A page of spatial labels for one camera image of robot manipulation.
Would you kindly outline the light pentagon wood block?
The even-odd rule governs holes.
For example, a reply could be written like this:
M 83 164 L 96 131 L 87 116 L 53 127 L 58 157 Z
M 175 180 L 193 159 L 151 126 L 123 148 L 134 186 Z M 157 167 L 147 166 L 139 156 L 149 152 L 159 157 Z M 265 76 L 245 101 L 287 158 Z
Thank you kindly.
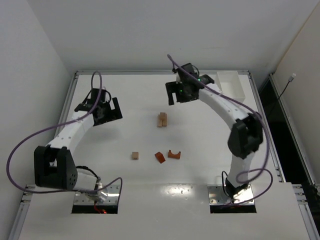
M 161 112 L 161 113 L 159 114 L 159 118 L 160 118 L 161 120 L 165 120 L 165 119 L 167 118 L 167 114 L 166 114 L 165 112 Z

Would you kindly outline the white perforated box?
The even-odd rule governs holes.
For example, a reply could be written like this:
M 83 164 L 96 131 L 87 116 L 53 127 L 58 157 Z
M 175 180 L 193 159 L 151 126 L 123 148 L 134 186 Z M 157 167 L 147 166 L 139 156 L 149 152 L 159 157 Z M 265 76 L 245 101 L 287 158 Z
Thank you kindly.
M 218 71 L 215 83 L 221 92 L 238 102 L 243 103 L 246 99 L 240 77 L 237 71 Z

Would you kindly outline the light wood cube block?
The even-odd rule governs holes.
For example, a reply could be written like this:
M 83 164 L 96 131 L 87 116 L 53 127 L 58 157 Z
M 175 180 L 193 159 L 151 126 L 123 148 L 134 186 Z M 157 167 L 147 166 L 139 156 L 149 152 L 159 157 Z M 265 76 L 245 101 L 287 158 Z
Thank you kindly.
M 131 158 L 133 160 L 138 160 L 139 159 L 139 152 L 136 152 L 136 151 L 132 152 Z

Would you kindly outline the dark red wedge block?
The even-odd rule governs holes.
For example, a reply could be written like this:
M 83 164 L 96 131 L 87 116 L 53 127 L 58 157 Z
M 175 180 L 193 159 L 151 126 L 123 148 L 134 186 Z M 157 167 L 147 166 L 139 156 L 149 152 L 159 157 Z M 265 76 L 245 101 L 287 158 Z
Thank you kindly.
M 160 164 L 166 161 L 164 155 L 161 152 L 157 152 L 154 156 Z

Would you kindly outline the dark red arch block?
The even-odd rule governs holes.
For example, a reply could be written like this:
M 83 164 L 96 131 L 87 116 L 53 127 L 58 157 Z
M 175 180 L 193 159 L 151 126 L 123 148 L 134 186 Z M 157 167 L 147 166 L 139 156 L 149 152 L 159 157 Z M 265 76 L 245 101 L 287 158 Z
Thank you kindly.
M 181 152 L 179 151 L 178 153 L 173 153 L 171 150 L 169 150 L 168 154 L 167 154 L 167 157 L 171 158 L 171 159 L 179 160 L 181 158 Z

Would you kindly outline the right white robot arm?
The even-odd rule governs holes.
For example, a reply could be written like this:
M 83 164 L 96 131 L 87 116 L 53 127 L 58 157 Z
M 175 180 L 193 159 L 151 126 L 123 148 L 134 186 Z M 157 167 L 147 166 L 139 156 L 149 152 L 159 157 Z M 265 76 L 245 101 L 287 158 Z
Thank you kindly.
M 193 84 L 181 82 L 167 82 L 165 88 L 168 95 L 168 104 L 174 104 L 173 94 L 178 103 L 187 103 L 195 100 L 207 104 L 226 123 L 230 129 L 227 141 L 228 149 L 232 154 L 230 170 L 225 180 L 225 192 L 232 198 L 248 185 L 248 171 L 260 144 L 263 142 L 262 125 L 258 118 L 247 113 L 234 103 L 222 97 L 222 91 L 215 83 L 208 83 L 206 87 L 199 88 Z

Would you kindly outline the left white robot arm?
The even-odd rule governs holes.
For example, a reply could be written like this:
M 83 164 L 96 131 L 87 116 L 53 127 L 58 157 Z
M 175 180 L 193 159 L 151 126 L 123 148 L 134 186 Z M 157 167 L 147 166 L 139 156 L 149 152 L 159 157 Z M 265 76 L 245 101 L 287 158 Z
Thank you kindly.
M 76 167 L 73 154 L 81 139 L 92 127 L 122 119 L 116 97 L 106 100 L 108 91 L 92 89 L 74 109 L 71 124 L 47 145 L 34 151 L 34 179 L 38 187 L 76 191 L 100 201 L 103 196 L 100 177 L 82 173 Z

